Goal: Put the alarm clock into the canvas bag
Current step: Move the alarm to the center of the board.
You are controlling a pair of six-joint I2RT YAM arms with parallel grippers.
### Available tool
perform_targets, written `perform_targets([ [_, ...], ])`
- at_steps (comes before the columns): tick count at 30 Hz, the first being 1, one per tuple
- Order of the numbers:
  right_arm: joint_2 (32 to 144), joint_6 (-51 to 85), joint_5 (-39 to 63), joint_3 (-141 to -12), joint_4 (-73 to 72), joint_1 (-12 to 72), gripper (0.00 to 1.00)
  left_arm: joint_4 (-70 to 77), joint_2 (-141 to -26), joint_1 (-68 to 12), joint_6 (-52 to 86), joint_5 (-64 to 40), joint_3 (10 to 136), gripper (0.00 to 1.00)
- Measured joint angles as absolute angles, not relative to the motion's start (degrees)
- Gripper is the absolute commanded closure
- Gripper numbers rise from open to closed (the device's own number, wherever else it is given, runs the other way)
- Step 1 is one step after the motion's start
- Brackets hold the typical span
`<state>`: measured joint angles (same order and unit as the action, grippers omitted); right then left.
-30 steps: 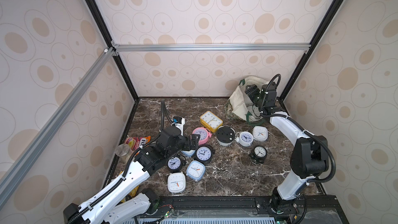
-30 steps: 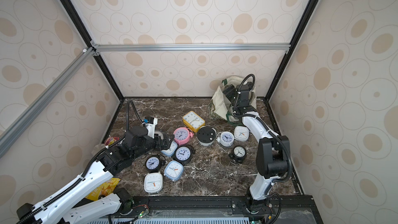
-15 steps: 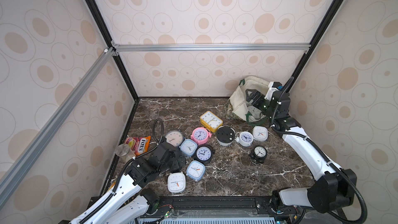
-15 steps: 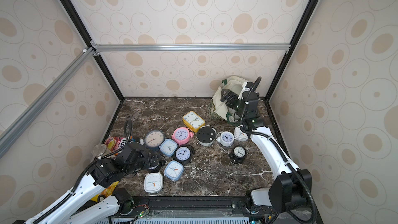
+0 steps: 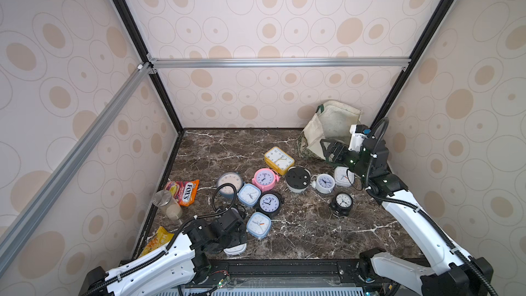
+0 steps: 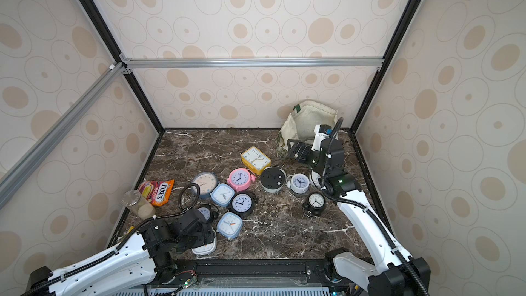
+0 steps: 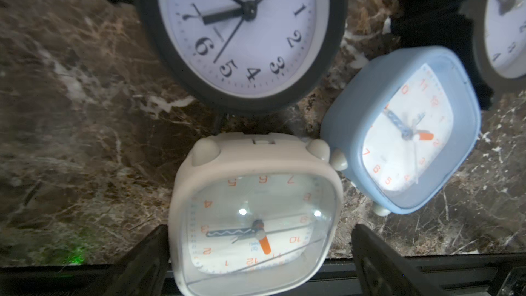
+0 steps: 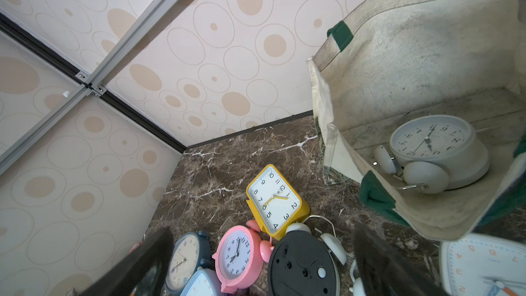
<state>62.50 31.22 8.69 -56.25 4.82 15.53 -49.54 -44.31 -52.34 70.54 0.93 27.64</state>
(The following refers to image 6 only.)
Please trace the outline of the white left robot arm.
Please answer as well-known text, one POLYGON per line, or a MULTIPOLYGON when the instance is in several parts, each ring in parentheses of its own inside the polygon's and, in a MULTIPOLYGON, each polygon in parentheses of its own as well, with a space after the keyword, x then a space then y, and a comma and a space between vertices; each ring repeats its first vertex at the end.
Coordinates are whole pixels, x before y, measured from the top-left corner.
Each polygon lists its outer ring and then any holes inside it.
POLYGON ((79 263, 57 270, 44 266, 30 275, 26 295, 79 295, 110 281, 110 290, 127 284, 166 284, 175 278, 173 253, 208 245, 215 239, 212 225, 195 207, 200 197, 196 183, 192 203, 175 214, 145 219, 127 233, 120 243, 79 263))

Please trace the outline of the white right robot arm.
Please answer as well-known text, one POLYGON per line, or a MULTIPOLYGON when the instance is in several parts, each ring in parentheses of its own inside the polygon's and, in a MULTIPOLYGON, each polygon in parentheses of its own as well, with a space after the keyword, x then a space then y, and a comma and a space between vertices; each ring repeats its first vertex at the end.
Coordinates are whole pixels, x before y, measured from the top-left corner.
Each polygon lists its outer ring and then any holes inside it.
POLYGON ((329 201, 343 212, 359 234, 371 263, 345 248, 325 255, 324 274, 332 283, 348 280, 369 295, 428 295, 430 266, 415 258, 378 217, 352 174, 345 171, 345 151, 337 139, 343 120, 335 126, 317 125, 312 143, 288 139, 287 156, 310 167, 308 182, 316 186, 304 210, 319 216, 329 201))

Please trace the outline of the white square alarm clock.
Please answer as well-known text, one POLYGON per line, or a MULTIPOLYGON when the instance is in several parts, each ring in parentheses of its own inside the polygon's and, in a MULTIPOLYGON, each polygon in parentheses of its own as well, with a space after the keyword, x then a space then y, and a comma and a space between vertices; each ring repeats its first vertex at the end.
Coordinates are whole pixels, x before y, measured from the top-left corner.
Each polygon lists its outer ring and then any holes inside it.
POLYGON ((213 241, 207 245, 203 245, 201 247, 197 247, 197 248, 194 248, 192 249, 192 252, 196 255, 196 256, 207 256, 207 255, 210 255, 211 253, 213 253, 215 250, 216 250, 216 244, 217 244, 217 237, 216 237, 216 232, 213 231, 213 241))

